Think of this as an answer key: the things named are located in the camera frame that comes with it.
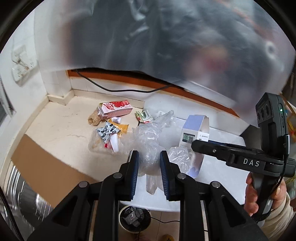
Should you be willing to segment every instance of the qr code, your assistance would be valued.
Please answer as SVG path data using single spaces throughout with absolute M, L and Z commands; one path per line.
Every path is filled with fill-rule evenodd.
M 188 136 L 188 141 L 187 141 L 187 143 L 192 143 L 193 142 L 193 137 L 191 137 L 191 136 Z

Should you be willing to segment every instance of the ribbed cuff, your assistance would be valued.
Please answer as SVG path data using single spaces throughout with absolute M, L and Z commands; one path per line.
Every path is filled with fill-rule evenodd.
M 277 207 L 276 209 L 272 210 L 270 215 L 265 220 L 269 221 L 269 220 L 277 217 L 283 211 L 283 209 L 284 209 L 284 207 L 286 205 L 286 200 L 287 200 L 287 194 L 286 194 L 285 199 L 281 203 L 281 205 L 279 207 Z

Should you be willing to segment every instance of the beige sleeve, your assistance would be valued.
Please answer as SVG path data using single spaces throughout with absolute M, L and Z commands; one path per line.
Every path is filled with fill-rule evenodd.
M 261 229 L 270 241 L 276 241 L 283 234 L 294 214 L 295 212 L 290 206 L 290 197 L 286 194 L 283 203 L 272 210 Z

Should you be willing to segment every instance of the red and white box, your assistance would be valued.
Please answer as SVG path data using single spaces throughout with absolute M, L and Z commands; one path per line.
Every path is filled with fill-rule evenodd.
M 101 119 L 127 115 L 131 113 L 133 107 L 127 100 L 104 102 L 98 105 L 97 111 Z

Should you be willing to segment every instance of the white label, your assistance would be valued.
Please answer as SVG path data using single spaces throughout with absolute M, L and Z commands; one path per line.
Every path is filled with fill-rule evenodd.
M 198 133 L 198 136 L 197 136 L 197 139 L 199 140 L 199 141 L 206 141 L 206 142 L 208 142 L 209 141 L 209 134 L 208 133 L 204 133 L 204 132 L 199 132 Z

